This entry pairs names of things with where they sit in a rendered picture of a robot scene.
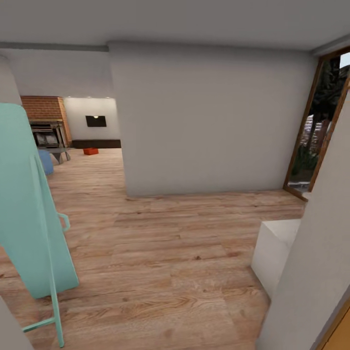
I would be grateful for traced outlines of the storage box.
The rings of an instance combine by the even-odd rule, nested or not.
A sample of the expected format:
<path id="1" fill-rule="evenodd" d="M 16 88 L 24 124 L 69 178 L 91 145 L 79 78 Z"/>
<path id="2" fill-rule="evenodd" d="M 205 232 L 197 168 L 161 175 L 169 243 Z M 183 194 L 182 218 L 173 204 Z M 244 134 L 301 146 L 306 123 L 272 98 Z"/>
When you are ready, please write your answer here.
<path id="1" fill-rule="evenodd" d="M 87 149 L 83 149 L 83 151 L 84 151 L 84 154 L 88 156 L 99 153 L 98 148 L 87 148 Z"/>

